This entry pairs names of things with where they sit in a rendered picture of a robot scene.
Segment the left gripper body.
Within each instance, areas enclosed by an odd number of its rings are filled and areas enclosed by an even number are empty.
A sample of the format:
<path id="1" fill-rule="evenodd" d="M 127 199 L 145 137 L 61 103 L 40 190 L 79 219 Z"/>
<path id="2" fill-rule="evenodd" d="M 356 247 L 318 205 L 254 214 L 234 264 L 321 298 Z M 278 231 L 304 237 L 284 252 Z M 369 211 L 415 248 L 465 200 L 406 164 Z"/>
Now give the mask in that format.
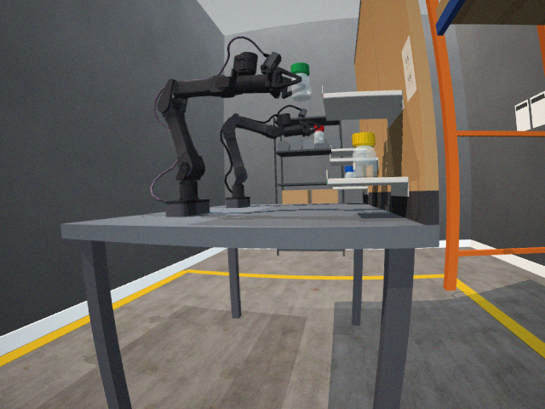
<path id="1" fill-rule="evenodd" d="M 302 111 L 302 109 L 301 109 L 301 111 Z M 299 125 L 293 125 L 292 130 L 293 130 L 293 135 L 303 135 L 303 137 L 305 137 L 305 135 L 308 134 L 307 123 L 304 123 L 304 122 L 301 121 L 301 116 L 300 116 L 301 111 L 298 114 L 300 124 Z"/>

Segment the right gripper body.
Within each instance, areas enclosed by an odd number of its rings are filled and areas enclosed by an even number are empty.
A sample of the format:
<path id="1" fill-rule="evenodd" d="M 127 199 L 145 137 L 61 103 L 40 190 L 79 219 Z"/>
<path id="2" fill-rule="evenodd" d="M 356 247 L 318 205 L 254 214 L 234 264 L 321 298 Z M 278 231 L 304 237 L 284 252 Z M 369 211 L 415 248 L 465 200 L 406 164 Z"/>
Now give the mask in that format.
<path id="1" fill-rule="evenodd" d="M 270 93 L 274 98 L 279 98 L 282 89 L 275 90 L 273 88 L 275 71 L 273 71 L 271 67 L 265 67 L 269 56 L 264 61 L 263 65 L 261 65 L 262 74 L 253 75 L 251 77 L 251 88 L 255 93 Z"/>

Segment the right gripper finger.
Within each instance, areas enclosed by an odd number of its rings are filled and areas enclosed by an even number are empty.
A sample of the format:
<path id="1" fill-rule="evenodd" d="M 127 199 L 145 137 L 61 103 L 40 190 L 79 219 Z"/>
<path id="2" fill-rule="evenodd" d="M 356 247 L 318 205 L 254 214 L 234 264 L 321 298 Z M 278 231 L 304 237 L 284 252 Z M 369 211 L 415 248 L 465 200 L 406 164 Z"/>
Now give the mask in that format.
<path id="1" fill-rule="evenodd" d="M 289 81 L 291 81 L 290 78 L 283 77 L 283 83 L 289 82 Z M 285 98 L 287 98 L 287 97 L 289 97 L 289 96 L 292 95 L 292 90 L 289 91 L 289 92 L 287 92 L 287 88 L 288 88 L 288 87 L 285 87 L 285 88 L 282 89 L 282 98 L 283 98 L 283 99 L 285 99 Z"/>
<path id="2" fill-rule="evenodd" d="M 281 83 L 282 74 L 285 74 L 285 75 L 288 75 L 290 77 L 296 78 L 296 80 L 289 81 L 289 82 L 286 82 L 286 83 Z M 300 82 L 301 82 L 301 77 L 300 76 L 298 76 L 298 75 L 296 75 L 296 74 L 294 74 L 292 72 L 288 72 L 288 71 L 284 70 L 281 67 L 276 66 L 275 75 L 274 75 L 274 85 L 273 85 L 273 88 L 275 90 L 283 89 L 285 87 L 291 86 L 293 84 L 298 84 Z"/>

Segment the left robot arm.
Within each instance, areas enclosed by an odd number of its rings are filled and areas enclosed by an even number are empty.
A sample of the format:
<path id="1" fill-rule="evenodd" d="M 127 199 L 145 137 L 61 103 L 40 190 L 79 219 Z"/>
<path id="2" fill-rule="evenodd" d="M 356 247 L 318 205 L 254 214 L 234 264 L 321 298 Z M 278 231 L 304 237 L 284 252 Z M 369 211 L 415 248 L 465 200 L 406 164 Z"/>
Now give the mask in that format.
<path id="1" fill-rule="evenodd" d="M 262 135 L 265 135 L 268 138 L 276 139 L 277 136 L 280 137 L 284 135 L 284 137 L 287 136 L 293 136 L 293 130 L 290 120 L 290 114 L 289 113 L 283 113 L 279 114 L 277 116 L 278 119 L 278 127 L 269 125 L 269 124 L 262 124 L 258 123 L 256 121 L 249 120 L 247 118 L 240 117 L 237 113 L 234 113 L 222 126 L 222 131 L 224 138 L 227 141 L 227 147 L 228 151 L 230 153 L 230 157 L 232 160 L 232 165 L 234 168 L 234 173 L 236 176 L 236 181 L 234 182 L 234 186 L 232 185 L 232 197 L 226 198 L 226 199 L 249 199 L 250 197 L 245 197 L 244 195 L 244 185 L 242 184 L 245 182 L 248 178 L 247 171 L 244 168 L 244 164 L 242 161 L 242 158 L 240 156 L 240 151 L 238 149 L 238 144 L 235 136 L 235 129 L 245 129 L 250 130 Z M 237 126 L 236 128 L 234 127 Z M 280 128 L 282 126 L 282 128 Z M 286 126 L 286 128 L 283 128 L 283 126 Z M 283 129 L 283 130 L 282 130 Z M 272 136 L 271 136 L 272 135 Z M 242 197 L 242 198 L 237 198 Z"/>

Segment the clear bottle with green cap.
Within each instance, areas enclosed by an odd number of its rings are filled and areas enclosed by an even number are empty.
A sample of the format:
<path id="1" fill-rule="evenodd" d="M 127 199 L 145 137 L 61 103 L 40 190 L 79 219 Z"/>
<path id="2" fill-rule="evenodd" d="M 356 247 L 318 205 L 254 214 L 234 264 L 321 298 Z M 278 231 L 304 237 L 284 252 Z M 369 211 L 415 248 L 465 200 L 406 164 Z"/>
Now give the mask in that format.
<path id="1" fill-rule="evenodd" d="M 293 84 L 292 99 L 293 101 L 304 102 L 312 98 L 311 81 L 309 76 L 309 65 L 307 63 L 295 63 L 291 67 L 291 72 L 301 77 L 301 82 Z"/>

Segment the clear glass bottle with yellow cap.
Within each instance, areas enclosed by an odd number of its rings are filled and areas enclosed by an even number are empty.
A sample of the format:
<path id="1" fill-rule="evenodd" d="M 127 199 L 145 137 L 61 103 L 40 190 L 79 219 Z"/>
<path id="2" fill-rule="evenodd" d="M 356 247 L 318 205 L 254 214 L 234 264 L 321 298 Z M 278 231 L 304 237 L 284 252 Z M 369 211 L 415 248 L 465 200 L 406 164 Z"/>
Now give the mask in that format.
<path id="1" fill-rule="evenodd" d="M 360 132 L 352 135 L 353 138 L 353 177 L 377 177 L 375 134 Z"/>

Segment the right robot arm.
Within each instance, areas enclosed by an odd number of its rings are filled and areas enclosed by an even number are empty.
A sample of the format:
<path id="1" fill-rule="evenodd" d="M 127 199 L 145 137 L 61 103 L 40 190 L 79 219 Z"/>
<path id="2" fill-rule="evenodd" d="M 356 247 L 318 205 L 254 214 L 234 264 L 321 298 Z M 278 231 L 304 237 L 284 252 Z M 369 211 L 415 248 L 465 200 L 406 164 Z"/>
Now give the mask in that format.
<path id="1" fill-rule="evenodd" d="M 180 180 L 179 200 L 192 200 L 165 201 L 166 205 L 209 202 L 209 199 L 198 198 L 198 182 L 196 180 L 200 180 L 203 176 L 205 164 L 202 156 L 198 155 L 186 126 L 184 113 L 187 98 L 198 96 L 232 98 L 235 95 L 255 93 L 251 88 L 250 80 L 256 74 L 257 59 L 258 55 L 252 52 L 235 55 L 231 77 L 216 75 L 192 81 L 170 79 L 166 83 L 158 100 L 158 110 L 169 126 L 177 151 L 179 171 L 176 180 Z M 175 96 L 174 98 L 172 98 L 172 94 Z"/>

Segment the clear bottle with red cap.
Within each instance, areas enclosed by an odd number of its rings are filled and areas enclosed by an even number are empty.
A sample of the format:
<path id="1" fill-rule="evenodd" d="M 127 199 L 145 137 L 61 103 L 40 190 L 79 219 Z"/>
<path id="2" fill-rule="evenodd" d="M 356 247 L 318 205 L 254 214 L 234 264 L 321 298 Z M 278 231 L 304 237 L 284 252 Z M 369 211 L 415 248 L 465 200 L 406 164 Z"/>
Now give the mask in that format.
<path id="1" fill-rule="evenodd" d="M 314 133 L 314 145 L 323 146 L 324 145 L 324 126 L 320 125 L 320 128 L 315 131 L 316 132 Z"/>

